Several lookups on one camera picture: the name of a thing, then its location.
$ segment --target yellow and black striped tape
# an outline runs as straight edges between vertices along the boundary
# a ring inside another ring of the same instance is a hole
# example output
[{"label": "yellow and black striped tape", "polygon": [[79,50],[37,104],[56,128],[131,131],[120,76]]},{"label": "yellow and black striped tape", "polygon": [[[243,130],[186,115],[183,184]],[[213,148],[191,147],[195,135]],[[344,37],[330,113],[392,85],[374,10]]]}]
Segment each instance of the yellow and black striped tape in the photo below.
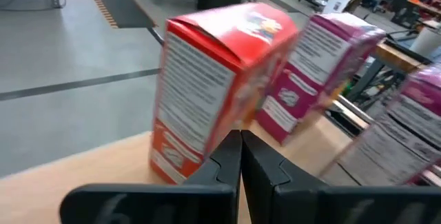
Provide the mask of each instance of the yellow and black striped tape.
[{"label": "yellow and black striped tape", "polygon": [[116,21],[113,19],[112,15],[109,13],[104,3],[101,0],[94,0],[96,5],[98,6],[99,11],[103,14],[104,18],[110,24],[112,28],[119,28],[116,24]]}]

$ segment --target gray concrete floor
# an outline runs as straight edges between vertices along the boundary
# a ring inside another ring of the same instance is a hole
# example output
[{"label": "gray concrete floor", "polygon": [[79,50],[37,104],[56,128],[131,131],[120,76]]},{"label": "gray concrete floor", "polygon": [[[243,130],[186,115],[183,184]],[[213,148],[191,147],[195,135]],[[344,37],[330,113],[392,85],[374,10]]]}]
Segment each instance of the gray concrete floor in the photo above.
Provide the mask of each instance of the gray concrete floor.
[{"label": "gray concrete floor", "polygon": [[[136,1],[161,34],[166,18],[195,6],[193,0]],[[289,16],[303,28],[313,10],[282,1],[299,11]],[[48,0],[15,0],[10,7],[45,6]],[[356,15],[366,13],[359,8]],[[400,29],[377,14],[367,21],[388,32]],[[61,10],[0,12],[0,176],[151,130],[155,75],[39,91],[156,69],[160,49],[146,29],[112,29],[93,0],[68,0]],[[34,94],[20,97],[23,91]]]}]

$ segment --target white container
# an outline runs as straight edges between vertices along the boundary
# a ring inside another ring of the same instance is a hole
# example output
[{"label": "white container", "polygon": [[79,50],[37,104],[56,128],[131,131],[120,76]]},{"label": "white container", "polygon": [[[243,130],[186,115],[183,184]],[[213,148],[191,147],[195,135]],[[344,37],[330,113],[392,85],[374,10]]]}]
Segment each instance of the white container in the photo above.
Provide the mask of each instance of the white container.
[{"label": "white container", "polygon": [[433,28],[423,28],[410,50],[430,59],[430,54],[441,45],[441,34]]},{"label": "white container", "polygon": [[351,0],[328,0],[322,14],[341,13]]}]

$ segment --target cardboard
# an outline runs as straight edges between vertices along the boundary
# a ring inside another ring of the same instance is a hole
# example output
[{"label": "cardboard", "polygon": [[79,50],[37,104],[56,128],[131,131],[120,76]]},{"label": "cardboard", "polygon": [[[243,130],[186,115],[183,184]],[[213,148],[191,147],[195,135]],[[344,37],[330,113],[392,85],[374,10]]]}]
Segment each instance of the cardboard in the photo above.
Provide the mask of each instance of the cardboard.
[{"label": "cardboard", "polygon": [[154,115],[151,166],[181,183],[249,111],[284,65],[298,31],[263,3],[167,21]]},{"label": "cardboard", "polygon": [[312,16],[257,121],[280,143],[288,141],[308,115],[316,119],[325,111],[384,36],[349,13]]}]

